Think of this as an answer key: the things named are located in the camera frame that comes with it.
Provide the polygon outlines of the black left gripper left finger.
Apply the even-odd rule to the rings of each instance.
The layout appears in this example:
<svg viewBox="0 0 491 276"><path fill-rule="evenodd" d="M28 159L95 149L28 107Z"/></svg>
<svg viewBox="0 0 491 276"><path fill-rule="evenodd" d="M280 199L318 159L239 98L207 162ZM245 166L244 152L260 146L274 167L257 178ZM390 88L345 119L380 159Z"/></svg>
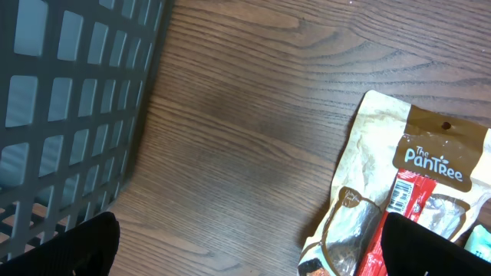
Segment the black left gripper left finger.
<svg viewBox="0 0 491 276"><path fill-rule="evenodd" d="M103 212L1 265L1 276L108 276L117 254L120 224Z"/></svg>

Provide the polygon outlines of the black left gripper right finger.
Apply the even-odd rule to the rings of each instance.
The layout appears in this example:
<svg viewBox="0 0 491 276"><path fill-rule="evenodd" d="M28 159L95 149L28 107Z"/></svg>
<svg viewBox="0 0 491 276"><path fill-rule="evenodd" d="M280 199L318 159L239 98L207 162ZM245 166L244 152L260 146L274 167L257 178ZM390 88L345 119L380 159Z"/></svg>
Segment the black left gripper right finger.
<svg viewBox="0 0 491 276"><path fill-rule="evenodd" d="M490 263L398 213L384 223L381 247L389 276L490 276Z"/></svg>

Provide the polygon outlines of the red white stick pack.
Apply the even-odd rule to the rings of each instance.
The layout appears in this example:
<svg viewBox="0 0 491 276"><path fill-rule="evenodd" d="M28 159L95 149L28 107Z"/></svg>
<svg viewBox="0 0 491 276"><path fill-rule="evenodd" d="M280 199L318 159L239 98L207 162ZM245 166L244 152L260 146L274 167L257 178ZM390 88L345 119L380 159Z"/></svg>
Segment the red white stick pack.
<svg viewBox="0 0 491 276"><path fill-rule="evenodd" d="M387 216L394 212L413 222L419 220L437 181L405 169L399 169L390 201L359 265L357 276L387 276L381 238Z"/></svg>

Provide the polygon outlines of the teal snack bag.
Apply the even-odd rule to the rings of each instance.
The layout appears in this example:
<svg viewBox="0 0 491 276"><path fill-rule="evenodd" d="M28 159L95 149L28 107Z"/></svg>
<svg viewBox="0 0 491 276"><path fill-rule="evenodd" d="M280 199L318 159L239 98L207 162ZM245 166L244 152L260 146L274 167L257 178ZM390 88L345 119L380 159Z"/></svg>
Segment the teal snack bag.
<svg viewBox="0 0 491 276"><path fill-rule="evenodd" d="M491 234L482 225L473 228L464 248L475 256L491 262Z"/></svg>

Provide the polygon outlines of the brown white snack pouch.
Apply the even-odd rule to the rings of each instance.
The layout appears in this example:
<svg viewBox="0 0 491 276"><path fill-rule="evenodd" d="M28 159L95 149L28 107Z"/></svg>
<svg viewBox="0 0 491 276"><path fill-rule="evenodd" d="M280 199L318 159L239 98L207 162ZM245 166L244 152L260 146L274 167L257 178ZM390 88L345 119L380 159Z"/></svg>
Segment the brown white snack pouch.
<svg viewBox="0 0 491 276"><path fill-rule="evenodd" d="M331 204L299 258L300 275L357 275L399 169L437 181L418 225L456 241L490 197L490 131L375 90L358 109Z"/></svg>

